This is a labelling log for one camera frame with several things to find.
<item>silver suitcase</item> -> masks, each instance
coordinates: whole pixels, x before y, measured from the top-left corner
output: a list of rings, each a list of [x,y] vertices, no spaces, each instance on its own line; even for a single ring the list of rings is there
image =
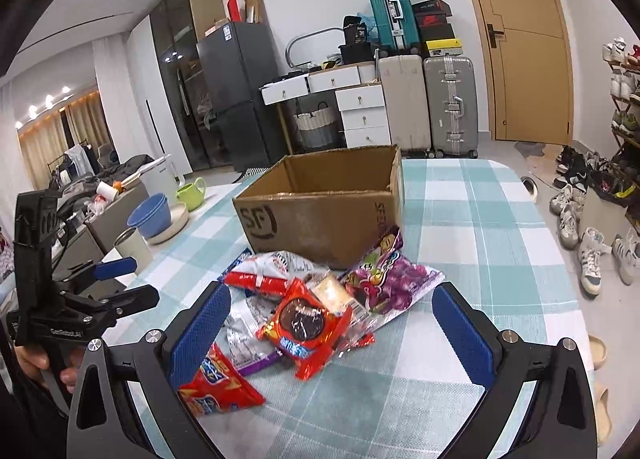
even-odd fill
[[[424,61],[436,157],[478,157],[478,99],[474,66],[466,56]]]
[[[429,105],[420,55],[381,58],[380,78],[385,93],[391,143],[402,150],[431,150]]]

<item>sf logo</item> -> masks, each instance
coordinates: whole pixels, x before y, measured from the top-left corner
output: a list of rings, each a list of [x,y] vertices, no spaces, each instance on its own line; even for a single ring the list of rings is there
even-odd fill
[[[241,208],[240,217],[249,234],[257,239],[273,239],[278,232],[276,218],[267,205]]]

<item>blue bowl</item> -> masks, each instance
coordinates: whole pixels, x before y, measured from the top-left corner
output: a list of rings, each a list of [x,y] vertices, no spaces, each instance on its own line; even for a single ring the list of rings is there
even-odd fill
[[[171,209],[166,195],[154,194],[133,210],[127,226],[137,228],[145,239],[155,237],[171,226]]]

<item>human hand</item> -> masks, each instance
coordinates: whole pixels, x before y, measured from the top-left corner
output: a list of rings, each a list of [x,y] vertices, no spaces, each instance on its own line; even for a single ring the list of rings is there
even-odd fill
[[[23,372],[41,387],[47,388],[41,371],[49,369],[49,357],[39,345],[16,347],[15,355]],[[67,391],[73,394],[78,379],[78,367],[82,363],[84,349],[73,349],[69,353],[71,367],[60,373],[60,380],[66,385]]]

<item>white kettle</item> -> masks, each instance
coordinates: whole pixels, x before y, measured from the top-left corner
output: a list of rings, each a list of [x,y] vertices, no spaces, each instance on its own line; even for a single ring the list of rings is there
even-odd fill
[[[178,192],[178,188],[184,186],[184,176],[176,172],[171,154],[141,166],[138,171],[140,181],[145,185],[149,197],[153,194],[164,194],[169,200],[169,206],[178,202],[175,193]]]

